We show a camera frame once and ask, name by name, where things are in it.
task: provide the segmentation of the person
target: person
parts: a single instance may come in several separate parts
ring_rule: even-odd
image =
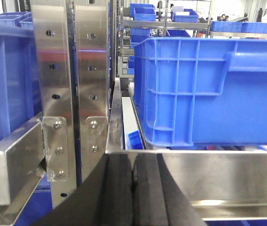
[[[173,6],[174,6],[173,4],[170,4],[171,20],[173,20],[173,10],[172,10]]]
[[[225,18],[226,18],[226,15],[225,14],[222,14],[222,16],[219,18],[218,21],[223,21]]]

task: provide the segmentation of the bolt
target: bolt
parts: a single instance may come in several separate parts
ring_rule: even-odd
[[[97,121],[91,121],[91,122],[90,122],[90,127],[91,127],[92,129],[95,129],[97,126],[98,126],[98,122],[97,122]]]
[[[58,178],[64,178],[64,176],[65,176],[65,173],[63,170],[59,171],[59,173],[56,175],[56,177]]]
[[[98,152],[98,151],[99,151],[99,148],[97,146],[92,147],[92,152]]]
[[[58,148],[55,150],[55,153],[56,153],[56,154],[62,154],[62,153],[63,153],[63,147],[58,147]]]
[[[61,129],[63,127],[63,123],[61,121],[56,121],[53,125],[55,129]]]

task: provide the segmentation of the metal frame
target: metal frame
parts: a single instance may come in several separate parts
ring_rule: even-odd
[[[39,59],[43,115],[61,117],[62,120],[55,122],[53,127],[61,126],[67,132],[67,146],[64,152],[68,168],[60,168],[60,161],[50,163],[50,167],[55,170],[49,175],[52,179],[51,194],[55,207],[77,188],[75,140],[78,132],[77,125],[74,125],[74,119],[77,119],[77,100],[73,71],[72,1],[31,0],[31,8]],[[51,149],[48,153],[55,153],[56,149],[63,147],[62,144],[55,142],[56,139],[47,141],[46,149]],[[67,171],[69,171],[68,177],[62,180],[55,179],[57,175]]]
[[[106,0],[74,0],[82,180],[105,152],[110,102],[110,5]]]
[[[226,37],[267,39],[267,34],[258,34],[258,33],[210,32],[210,36],[211,38],[213,38],[214,36],[226,36]]]
[[[0,225],[18,218],[45,174],[40,115],[0,141]]]

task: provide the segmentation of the blue plastic bin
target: blue plastic bin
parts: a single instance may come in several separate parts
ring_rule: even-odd
[[[259,22],[243,23],[241,32],[267,34],[267,24]]]
[[[133,150],[143,149],[140,133],[138,130],[136,130],[135,132],[129,133],[127,135],[127,139],[129,141],[127,145],[128,149],[133,149]]]
[[[133,19],[141,21],[155,21],[156,12],[154,11],[154,8],[134,8]]]
[[[177,15],[178,12],[173,13],[173,21],[174,22],[184,22],[184,23],[197,23],[198,14],[192,9],[184,9],[184,12],[189,12],[189,16]]]
[[[26,18],[20,22],[21,27],[24,29],[33,30],[33,21],[32,17]]]
[[[134,74],[134,61],[128,61],[127,74]]]
[[[129,56],[128,61],[134,61],[134,56]]]
[[[41,108],[34,45],[32,31],[0,24],[0,140]]]
[[[241,32],[243,22],[212,21],[212,32]]]
[[[134,52],[148,142],[267,144],[267,40],[148,38]]]
[[[207,221],[208,226],[267,226],[267,220]]]
[[[131,35],[130,36],[130,48],[134,48],[136,45],[147,39],[148,36],[143,35]]]
[[[167,37],[186,37],[190,35],[185,30],[167,30]]]
[[[0,24],[5,24],[8,26],[13,27],[20,27],[20,21],[22,20],[22,16],[14,16],[14,15],[7,15],[7,16],[0,16]]]
[[[151,4],[136,4],[136,3],[130,3],[129,4],[129,16],[134,16],[134,9],[135,8],[155,8],[154,5]]]
[[[150,29],[131,28],[130,35],[144,35],[150,36]]]

